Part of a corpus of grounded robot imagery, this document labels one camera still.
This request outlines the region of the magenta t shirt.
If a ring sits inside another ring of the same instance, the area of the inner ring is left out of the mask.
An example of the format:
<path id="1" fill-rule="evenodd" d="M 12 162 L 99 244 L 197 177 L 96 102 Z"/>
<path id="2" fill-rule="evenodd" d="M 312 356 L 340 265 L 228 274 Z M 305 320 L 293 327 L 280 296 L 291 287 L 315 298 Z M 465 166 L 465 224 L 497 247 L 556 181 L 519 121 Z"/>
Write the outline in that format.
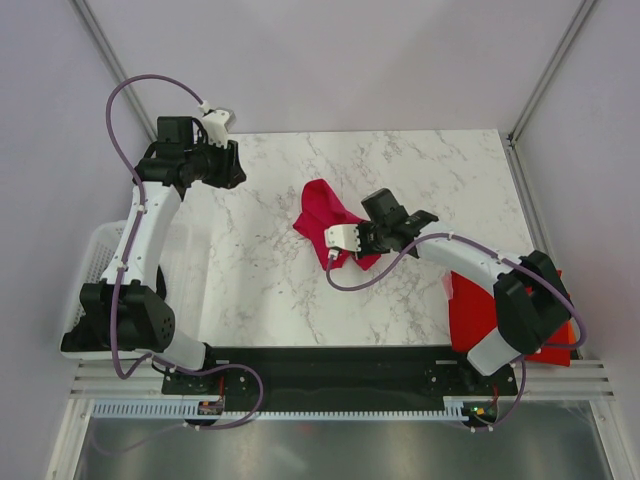
<path id="1" fill-rule="evenodd" d="M 301 213 L 293 228 L 308 239 L 320 261 L 327 270 L 329 249 L 324 233 L 332 226 L 340 224 L 360 224 L 363 219 L 348 211 L 324 179 L 307 182 L 301 193 Z"/>

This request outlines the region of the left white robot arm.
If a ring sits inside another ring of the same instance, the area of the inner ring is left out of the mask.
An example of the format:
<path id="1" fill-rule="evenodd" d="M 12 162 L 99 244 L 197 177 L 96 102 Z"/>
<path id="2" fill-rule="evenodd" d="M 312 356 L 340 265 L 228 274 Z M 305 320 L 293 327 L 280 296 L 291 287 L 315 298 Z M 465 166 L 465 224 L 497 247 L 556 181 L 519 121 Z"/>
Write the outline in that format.
<path id="1" fill-rule="evenodd" d="M 158 118 L 158 137 L 134 169 L 129 216 L 112 259 L 98 279 L 80 288 L 83 313 L 62 335 L 65 357 L 154 356 L 186 369 L 185 382 L 196 392 L 216 388 L 220 371 L 205 360 L 205 344 L 179 329 L 166 300 L 160 259 L 174 216 L 193 184 L 233 189 L 245 181 L 238 144 L 229 137 L 234 120 L 232 111 L 210 107 L 199 118 Z"/>

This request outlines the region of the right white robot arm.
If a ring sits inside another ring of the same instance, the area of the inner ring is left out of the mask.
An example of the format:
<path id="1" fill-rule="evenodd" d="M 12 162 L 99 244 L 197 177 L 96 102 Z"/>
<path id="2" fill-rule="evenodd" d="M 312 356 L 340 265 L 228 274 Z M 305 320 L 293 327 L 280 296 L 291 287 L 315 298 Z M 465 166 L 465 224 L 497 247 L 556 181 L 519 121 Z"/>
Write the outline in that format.
<path id="1" fill-rule="evenodd" d="M 358 254 L 396 251 L 437 263 L 473 282 L 495 305 L 496 325 L 467 353 L 458 381 L 467 392 L 483 392 L 494 373 L 543 347 L 573 350 L 584 342 L 558 343 L 552 337 L 578 316 L 551 258 L 534 250 L 527 255 L 500 253 L 454 232 L 431 213 L 413 214 L 382 188 L 361 204 L 369 219 L 358 227 Z"/>

